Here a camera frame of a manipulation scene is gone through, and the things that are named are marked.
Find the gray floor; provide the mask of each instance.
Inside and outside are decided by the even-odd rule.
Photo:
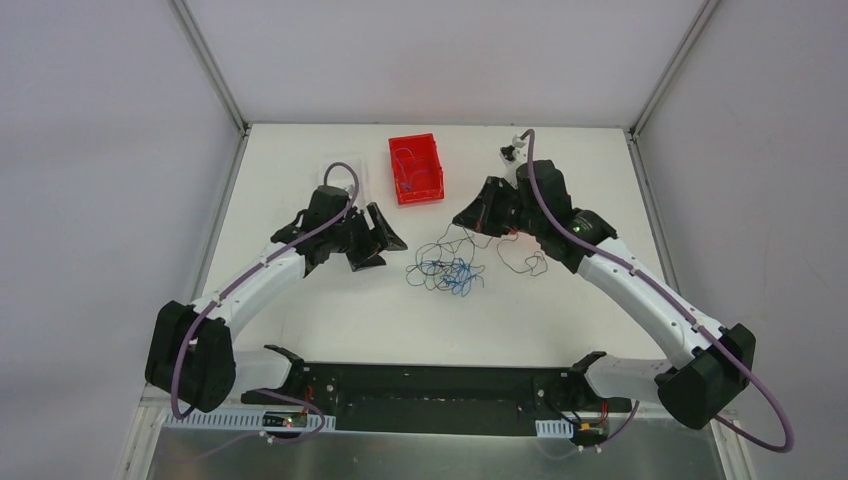
[[[693,431],[649,419],[634,421],[600,455],[594,450],[568,455],[574,447],[560,439],[337,432],[283,446],[247,438],[199,461],[173,461],[238,434],[163,428],[148,479],[725,478],[709,427]]]

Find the red basket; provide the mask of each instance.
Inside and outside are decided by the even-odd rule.
[[[389,139],[398,204],[445,198],[442,165],[432,133]]]

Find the tangled wire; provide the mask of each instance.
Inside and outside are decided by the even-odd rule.
[[[451,225],[445,229],[435,242],[422,245],[415,252],[415,263],[406,267],[406,283],[413,287],[423,286],[427,290],[440,290],[451,292],[453,295],[466,296],[471,292],[471,286],[480,282],[485,286],[482,273],[486,270],[485,265],[475,265],[474,259],[477,249],[486,249],[492,243],[489,237],[484,244],[477,244],[474,236],[468,230],[462,229],[463,236],[456,240],[445,241],[450,232]],[[548,263],[541,251],[524,259],[525,269],[517,269],[510,265],[501,253],[503,243],[513,243],[518,240],[518,235],[505,238],[498,242],[496,251],[498,257],[510,270],[517,274],[529,273],[531,277],[539,276],[548,271]],[[460,255],[460,249],[464,245],[470,246],[470,257],[466,260]]]

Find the white table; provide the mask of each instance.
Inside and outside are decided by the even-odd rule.
[[[436,240],[487,175],[502,175],[498,149],[521,127],[427,125],[254,125],[204,291],[251,261],[280,227],[305,208],[329,157],[358,155],[366,198],[376,201],[407,252],[384,252],[385,267],[352,273],[334,255],[271,302],[236,341],[239,349],[283,346],[307,361],[478,366],[568,366],[593,350],[659,358],[650,337],[595,287],[550,261],[547,273],[519,276],[493,242],[477,252],[485,287],[466,297],[414,288],[406,267]],[[624,134],[616,129],[539,128],[536,157],[563,171],[574,205],[613,225],[631,250],[660,265]],[[444,169],[445,199],[398,207],[388,138],[432,132]],[[538,246],[505,245],[514,264]]]

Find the white ventilation grille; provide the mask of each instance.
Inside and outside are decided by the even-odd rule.
[[[211,413],[192,413],[187,418],[177,420],[173,414],[166,414],[162,426],[166,428],[186,428],[193,430],[265,430],[268,432],[303,432],[311,431],[321,425],[321,417],[318,415],[308,415],[306,419],[306,427],[264,427],[262,418],[265,415],[263,410],[238,410],[238,409],[219,409]],[[336,429],[336,417],[326,415],[326,425],[324,432],[330,432]]]
[[[574,426],[565,420],[536,420],[536,436],[539,438],[571,438]]]

